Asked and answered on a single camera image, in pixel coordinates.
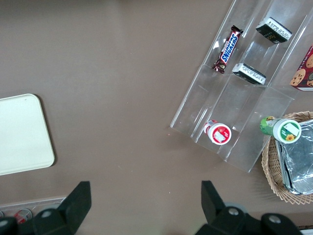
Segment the yogurt cup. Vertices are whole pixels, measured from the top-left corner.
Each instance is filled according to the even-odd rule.
[[[215,120],[208,121],[203,128],[204,133],[217,145],[223,145],[230,141],[231,130],[228,126]]]
[[[301,136],[301,126],[298,122],[272,116],[261,120],[260,130],[282,143],[294,143]]]

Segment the screw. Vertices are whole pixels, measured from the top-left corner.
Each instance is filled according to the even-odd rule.
[[[271,215],[269,218],[270,222],[275,223],[275,224],[280,224],[281,220],[278,218],[276,215]]]
[[[237,211],[236,208],[230,208],[228,210],[228,212],[231,214],[231,215],[239,215],[239,211]]]
[[[7,225],[8,221],[7,220],[3,220],[0,222],[0,228]]]
[[[42,217],[42,218],[47,218],[47,217],[49,217],[51,214],[52,214],[51,211],[45,211],[45,212],[41,215],[41,217]]]

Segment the white label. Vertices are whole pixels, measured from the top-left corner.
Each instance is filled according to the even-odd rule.
[[[223,142],[224,140],[226,140],[226,138],[220,132],[215,132],[214,138],[217,139],[219,142]]]
[[[262,77],[261,75],[259,75],[258,73],[256,73],[255,71],[247,68],[246,66],[243,66],[241,68],[241,71],[244,72],[245,74],[247,74],[248,76],[250,76],[251,78],[253,78],[254,80],[264,84],[265,78]]]
[[[291,123],[288,123],[284,126],[284,128],[286,130],[288,130],[290,133],[292,133],[294,136],[298,136],[299,134],[299,129],[296,128],[294,125],[292,125]]]
[[[282,37],[286,38],[287,40],[289,40],[289,38],[292,36],[292,34],[290,34],[288,32],[288,30],[286,30],[285,28],[283,28],[276,20],[274,20],[273,18],[268,18],[266,24],[273,29],[276,33],[278,33],[279,35],[281,35]]]

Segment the snack box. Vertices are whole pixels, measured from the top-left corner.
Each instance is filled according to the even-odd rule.
[[[244,63],[236,64],[232,72],[252,84],[264,85],[266,80],[265,75]]]
[[[290,85],[301,91],[313,91],[313,44],[294,74]]]
[[[292,36],[290,30],[272,17],[264,18],[256,27],[256,30],[274,44],[286,42]]]

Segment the red and white cup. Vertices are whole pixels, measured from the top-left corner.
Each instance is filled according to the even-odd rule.
[[[207,134],[209,139],[217,145],[223,145],[230,141],[231,130],[225,124],[211,120],[205,123],[203,128],[204,133]]]

